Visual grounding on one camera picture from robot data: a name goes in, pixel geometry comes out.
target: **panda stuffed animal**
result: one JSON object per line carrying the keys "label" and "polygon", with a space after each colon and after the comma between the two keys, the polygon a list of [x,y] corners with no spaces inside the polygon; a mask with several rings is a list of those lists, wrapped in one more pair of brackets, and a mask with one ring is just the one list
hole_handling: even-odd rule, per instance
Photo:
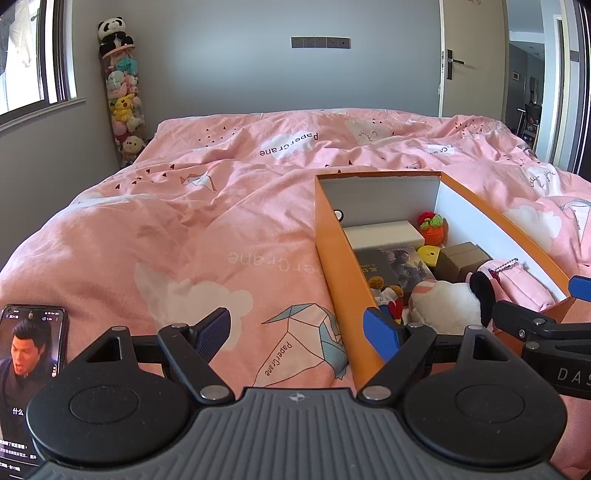
{"label": "panda stuffed animal", "polygon": [[103,57],[122,45],[134,43],[133,38],[125,33],[125,22],[121,17],[110,18],[99,23],[99,40],[101,42],[99,52]]}

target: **window frame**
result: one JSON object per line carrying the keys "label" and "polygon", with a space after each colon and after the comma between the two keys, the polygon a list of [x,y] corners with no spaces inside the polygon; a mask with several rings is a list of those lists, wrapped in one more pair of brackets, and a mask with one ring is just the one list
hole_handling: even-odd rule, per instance
{"label": "window frame", "polygon": [[[0,15],[4,13],[17,0],[7,0],[0,3]],[[47,26],[47,0],[41,0],[37,18],[37,35],[35,47],[37,49],[37,72],[41,79],[39,94],[43,97],[38,102],[29,103],[0,115],[0,127],[22,116],[30,115],[55,105],[70,100],[67,82],[66,56],[64,52],[64,7],[66,0],[53,0],[51,22],[51,52],[53,64],[53,76],[56,86],[56,102],[50,102],[47,84],[47,56],[46,56],[46,26]]]}

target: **sheep plush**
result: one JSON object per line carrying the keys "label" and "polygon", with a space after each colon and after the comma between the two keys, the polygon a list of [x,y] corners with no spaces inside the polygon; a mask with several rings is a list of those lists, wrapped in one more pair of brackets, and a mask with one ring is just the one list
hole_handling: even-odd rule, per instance
{"label": "sheep plush", "polygon": [[426,280],[417,284],[408,307],[413,322],[429,325],[439,334],[463,335],[468,325],[488,328],[494,304],[491,281],[476,272],[469,283]]}

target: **man on phone screen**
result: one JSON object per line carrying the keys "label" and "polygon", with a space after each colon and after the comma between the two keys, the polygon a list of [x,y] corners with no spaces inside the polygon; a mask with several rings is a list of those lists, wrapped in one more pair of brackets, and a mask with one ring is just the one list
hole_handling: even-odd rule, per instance
{"label": "man on phone screen", "polygon": [[52,378],[49,322],[18,322],[12,330],[10,353],[0,361],[2,439],[31,448],[25,412],[33,396]]}

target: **door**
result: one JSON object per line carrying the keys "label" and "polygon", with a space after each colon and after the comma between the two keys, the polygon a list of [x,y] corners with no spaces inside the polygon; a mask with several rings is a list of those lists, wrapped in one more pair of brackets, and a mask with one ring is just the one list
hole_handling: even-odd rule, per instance
{"label": "door", "polygon": [[505,114],[509,30],[505,0],[440,0],[439,116]]}

